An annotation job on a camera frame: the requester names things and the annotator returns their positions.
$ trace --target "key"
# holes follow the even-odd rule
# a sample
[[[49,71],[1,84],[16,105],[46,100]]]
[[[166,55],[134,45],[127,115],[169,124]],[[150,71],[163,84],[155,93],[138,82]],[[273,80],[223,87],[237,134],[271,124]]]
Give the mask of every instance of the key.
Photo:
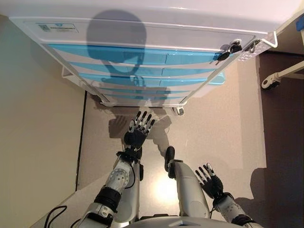
[[[221,61],[224,61],[224,60],[227,59],[229,56],[230,56],[230,51],[224,52],[223,54],[221,54],[221,55],[218,57],[217,63],[216,63],[215,65],[219,64],[219,62],[221,62]]]
[[[241,51],[241,50],[242,50],[242,46],[240,46],[240,45],[233,45],[230,48],[230,53],[233,54],[233,53],[236,53],[236,52]]]

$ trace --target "robot finger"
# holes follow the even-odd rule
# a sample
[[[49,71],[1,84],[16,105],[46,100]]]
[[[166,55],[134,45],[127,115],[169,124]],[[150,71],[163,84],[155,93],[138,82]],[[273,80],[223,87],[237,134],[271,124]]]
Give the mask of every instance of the robot finger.
[[[215,176],[215,173],[213,171],[213,168],[211,166],[210,163],[207,163],[207,165],[204,165],[204,168],[205,170],[209,173],[209,175],[212,177],[212,176]]]
[[[205,173],[205,171],[199,166],[199,170],[203,173],[204,177],[207,179],[207,181],[211,180],[210,177]]]
[[[198,177],[200,178],[200,180],[205,184],[207,183],[207,181],[205,180],[204,177],[202,177],[202,175],[200,174],[200,172],[198,170],[195,170],[195,173],[198,175]]]
[[[142,114],[142,112],[141,111],[139,111],[138,113],[137,113],[137,115],[136,115],[136,119],[135,119],[135,126],[137,126],[138,124],[139,124],[139,122],[140,122],[140,115]]]
[[[149,132],[150,132],[150,130],[151,130],[151,128],[152,128],[152,126],[153,126],[154,123],[155,123],[155,120],[153,119],[150,124],[147,124],[147,126],[145,128],[145,132],[144,132],[145,136],[147,136],[149,134]]]
[[[138,124],[136,125],[136,129],[137,130],[140,130],[140,128],[141,128],[141,126],[143,124],[143,120],[146,117],[146,115],[147,115],[147,111],[144,111],[144,113],[142,114],[142,117],[141,117],[140,121],[138,119],[138,121],[137,121]]]
[[[129,124],[128,132],[133,133],[135,129],[135,120],[131,120]]]
[[[143,125],[142,128],[141,128],[141,132],[142,132],[142,133],[145,132],[145,130],[146,130],[146,128],[147,128],[147,124],[148,124],[148,122],[151,120],[151,117],[152,117],[151,114],[148,115],[148,118],[147,118],[146,122],[144,123],[144,125]]]

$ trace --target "white handle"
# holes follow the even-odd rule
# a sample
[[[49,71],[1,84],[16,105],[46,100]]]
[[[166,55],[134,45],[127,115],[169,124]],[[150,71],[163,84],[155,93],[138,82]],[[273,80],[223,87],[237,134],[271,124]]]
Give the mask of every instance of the white handle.
[[[277,47],[277,37],[276,37],[276,31],[273,32],[273,37],[275,38],[275,43],[271,43],[269,42],[268,40],[266,39],[261,39],[264,43],[268,44],[269,46],[273,47],[273,48],[276,48]]]

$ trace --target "caster wheel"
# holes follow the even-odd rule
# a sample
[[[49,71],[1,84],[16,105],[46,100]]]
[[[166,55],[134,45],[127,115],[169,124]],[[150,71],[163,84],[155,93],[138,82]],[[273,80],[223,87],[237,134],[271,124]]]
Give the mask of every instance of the caster wheel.
[[[173,111],[176,115],[184,115],[184,107],[173,108]]]
[[[274,81],[272,84],[268,85],[268,87],[266,87],[266,88],[264,88],[263,86],[261,86],[261,87],[262,87],[262,90],[270,90],[270,89],[275,88],[275,87],[277,87],[279,85],[280,85],[279,82]]]

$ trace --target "wall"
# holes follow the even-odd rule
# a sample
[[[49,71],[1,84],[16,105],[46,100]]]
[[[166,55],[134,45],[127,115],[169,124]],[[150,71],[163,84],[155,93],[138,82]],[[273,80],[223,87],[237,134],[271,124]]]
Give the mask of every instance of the wall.
[[[263,53],[257,68],[260,81],[304,57]],[[270,228],[304,227],[304,80],[283,78],[261,91],[267,168],[266,204]]]
[[[302,36],[301,33],[296,30],[297,21],[298,19],[294,20],[282,31],[279,31],[277,37],[278,47],[271,48],[270,51],[304,55]]]
[[[29,227],[74,193],[84,91],[0,16],[0,228]]]

